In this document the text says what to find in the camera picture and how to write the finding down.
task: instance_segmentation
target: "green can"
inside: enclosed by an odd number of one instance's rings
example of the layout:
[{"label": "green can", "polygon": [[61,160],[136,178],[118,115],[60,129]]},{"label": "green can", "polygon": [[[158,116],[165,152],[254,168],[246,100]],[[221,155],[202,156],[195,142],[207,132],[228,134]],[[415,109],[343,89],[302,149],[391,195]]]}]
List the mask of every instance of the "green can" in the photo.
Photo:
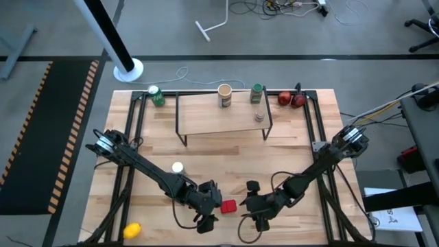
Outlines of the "green can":
[{"label": "green can", "polygon": [[150,86],[148,93],[155,106],[160,107],[165,105],[165,97],[163,97],[162,91],[158,86]]},{"label": "green can", "polygon": [[261,102],[263,86],[260,84],[255,84],[250,92],[250,103],[259,104]]}]

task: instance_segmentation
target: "wooden table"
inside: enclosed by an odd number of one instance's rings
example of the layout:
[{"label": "wooden table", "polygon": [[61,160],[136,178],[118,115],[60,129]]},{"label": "wooden table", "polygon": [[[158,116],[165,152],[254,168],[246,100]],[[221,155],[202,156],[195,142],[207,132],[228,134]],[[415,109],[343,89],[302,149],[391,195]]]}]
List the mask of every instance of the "wooden table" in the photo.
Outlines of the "wooden table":
[{"label": "wooden table", "polygon": [[[123,132],[126,123],[132,91],[115,91],[112,97],[105,129]],[[342,129],[342,120],[333,90],[317,90],[320,110],[327,139]],[[261,138],[260,130],[199,134],[191,137],[186,148],[175,133],[175,99],[166,99],[166,105],[155,108],[149,101],[143,120],[142,137],[144,144],[139,154],[166,171],[180,161],[191,179],[200,184],[210,179],[218,183],[223,200],[234,199],[239,204],[246,197],[246,182],[258,180],[260,193],[270,192],[270,176],[277,171],[301,172],[312,164],[311,148],[303,109],[279,106],[277,98],[269,96],[274,125],[267,141]],[[136,118],[131,136],[134,136]],[[316,131],[317,123],[313,119]],[[350,182],[356,196],[361,201],[357,177],[350,159],[340,163],[340,167]],[[90,236],[107,214],[117,167],[111,163],[95,170],[86,213],[82,223],[80,241]],[[285,177],[277,176],[274,183]],[[341,176],[335,173],[342,209],[359,231],[370,236],[366,218],[355,204],[348,187]],[[193,226],[195,212],[187,207],[176,208],[178,219],[185,226]],[[238,207],[236,213],[222,215],[214,210],[219,221],[210,233],[200,235],[196,230],[183,230],[174,222],[171,200],[163,194],[157,184],[136,171],[128,215],[128,223],[138,222],[141,234],[127,245],[218,245],[242,244],[237,236],[241,214],[247,213],[245,206]],[[338,239],[335,217],[331,211],[335,238]],[[115,231],[119,225],[116,216]],[[310,184],[305,197],[295,207],[284,208],[278,217],[270,220],[271,229],[262,234],[256,244],[300,245],[326,244],[327,237],[322,219],[322,209],[316,182]],[[242,237],[251,240],[257,232],[252,220],[246,220],[241,230]]]}]

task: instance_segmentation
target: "black mat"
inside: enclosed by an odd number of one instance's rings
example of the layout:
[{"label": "black mat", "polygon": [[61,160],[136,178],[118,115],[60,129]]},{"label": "black mat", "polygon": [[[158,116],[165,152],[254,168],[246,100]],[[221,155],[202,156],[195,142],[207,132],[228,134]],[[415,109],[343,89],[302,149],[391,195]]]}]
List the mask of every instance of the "black mat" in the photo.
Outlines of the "black mat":
[{"label": "black mat", "polygon": [[0,178],[1,215],[62,209],[97,88],[97,67],[92,60],[49,63]]}]

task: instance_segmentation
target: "orange and black striped tape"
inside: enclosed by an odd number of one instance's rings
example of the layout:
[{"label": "orange and black striped tape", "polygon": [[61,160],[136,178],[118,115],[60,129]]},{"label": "orange and black striped tape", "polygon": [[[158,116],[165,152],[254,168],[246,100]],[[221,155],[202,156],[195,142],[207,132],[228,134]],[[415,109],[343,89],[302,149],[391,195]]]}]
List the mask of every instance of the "orange and black striped tape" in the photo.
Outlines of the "orange and black striped tape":
[{"label": "orange and black striped tape", "polygon": [[58,201],[61,197],[61,191],[64,187],[64,181],[66,180],[67,172],[69,170],[71,157],[73,156],[73,151],[75,150],[76,138],[78,137],[78,132],[80,131],[82,118],[84,116],[84,111],[87,105],[88,94],[91,91],[98,65],[99,62],[97,60],[94,60],[90,65],[90,69],[88,70],[85,85],[82,89],[80,102],[78,104],[78,108],[76,109],[75,119],[73,120],[73,125],[71,126],[69,140],[66,144],[66,149],[64,151],[64,155],[60,164],[60,170],[58,172],[58,177],[55,180],[54,190],[52,191],[52,197],[50,198],[49,207],[47,208],[50,213],[56,212],[56,207],[58,206]]},{"label": "orange and black striped tape", "polygon": [[21,127],[21,131],[19,133],[19,137],[17,138],[15,146],[12,149],[12,153],[11,153],[11,156],[9,157],[8,163],[6,163],[6,168],[3,171],[2,176],[0,177],[0,186],[3,186],[5,184],[6,177],[10,173],[11,164],[14,161],[16,153],[18,152],[18,149],[20,147],[21,141],[23,140],[23,135],[26,132],[26,128],[29,125],[29,120],[31,119],[32,114],[34,113],[35,105],[36,105],[36,103],[38,101],[38,97],[40,96],[41,92],[43,91],[44,83],[46,83],[47,75],[49,74],[50,68],[51,68],[53,63],[54,62],[52,61],[52,62],[49,62],[49,64],[47,65],[46,71],[44,72],[44,76],[41,79],[40,86],[38,87],[38,90],[37,90],[37,92],[35,94],[34,101],[32,102],[32,105],[30,106],[30,109],[27,112],[27,117],[25,119],[25,123]]}]

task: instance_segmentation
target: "red block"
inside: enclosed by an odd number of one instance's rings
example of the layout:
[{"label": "red block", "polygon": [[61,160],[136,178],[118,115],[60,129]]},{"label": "red block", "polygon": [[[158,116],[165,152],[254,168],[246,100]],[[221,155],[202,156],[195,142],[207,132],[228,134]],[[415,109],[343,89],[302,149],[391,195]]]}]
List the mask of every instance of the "red block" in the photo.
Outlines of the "red block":
[{"label": "red block", "polygon": [[221,213],[233,213],[237,210],[235,200],[223,201],[221,205]]}]

